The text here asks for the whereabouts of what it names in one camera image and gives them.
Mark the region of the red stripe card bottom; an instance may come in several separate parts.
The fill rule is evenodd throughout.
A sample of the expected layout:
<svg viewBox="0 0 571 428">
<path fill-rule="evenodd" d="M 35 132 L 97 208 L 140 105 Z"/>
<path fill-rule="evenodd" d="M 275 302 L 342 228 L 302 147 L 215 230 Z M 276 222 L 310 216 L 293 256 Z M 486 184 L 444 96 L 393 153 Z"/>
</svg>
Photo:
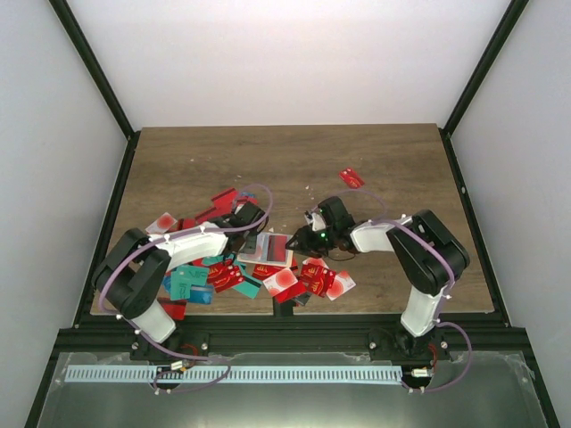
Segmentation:
<svg viewBox="0 0 571 428">
<path fill-rule="evenodd" d="M 288 237 L 286 235 L 269 235 L 268 236 L 268 249 L 267 261 L 284 264 L 288 260 L 288 251 L 286 243 Z"/>
</svg>

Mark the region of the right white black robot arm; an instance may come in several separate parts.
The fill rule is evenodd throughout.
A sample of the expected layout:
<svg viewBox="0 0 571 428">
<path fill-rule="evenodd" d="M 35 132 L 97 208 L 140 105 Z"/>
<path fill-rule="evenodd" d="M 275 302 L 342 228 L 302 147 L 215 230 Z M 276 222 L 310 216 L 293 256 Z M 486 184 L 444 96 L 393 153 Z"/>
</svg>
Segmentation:
<svg viewBox="0 0 571 428">
<path fill-rule="evenodd" d="M 431 210 L 396 220 L 356 221 L 342 199 L 333 196 L 305 217 L 307 225 L 287 241 L 288 250 L 313 258 L 331 250 L 395 254 L 411 284 L 396 347 L 405 358 L 420 357 L 428 348 L 426 335 L 439 323 L 443 300 L 470 265 L 465 247 Z"/>
</svg>

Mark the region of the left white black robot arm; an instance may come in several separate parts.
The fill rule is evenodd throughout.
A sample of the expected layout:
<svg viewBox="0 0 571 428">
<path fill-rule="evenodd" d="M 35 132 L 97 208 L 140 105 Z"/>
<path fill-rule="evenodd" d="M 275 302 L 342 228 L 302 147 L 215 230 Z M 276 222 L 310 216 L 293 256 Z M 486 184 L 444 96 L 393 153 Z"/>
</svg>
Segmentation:
<svg viewBox="0 0 571 428">
<path fill-rule="evenodd" d="M 92 276 L 100 305 L 109 302 L 151 340 L 151 349 L 159 358 L 175 358 L 183 340 L 175 333 L 175 320 L 157 301 L 163 277 L 188 262 L 238 251 L 268 216 L 256 204 L 246 202 L 224 216 L 170 234 L 129 229 Z"/>
</svg>

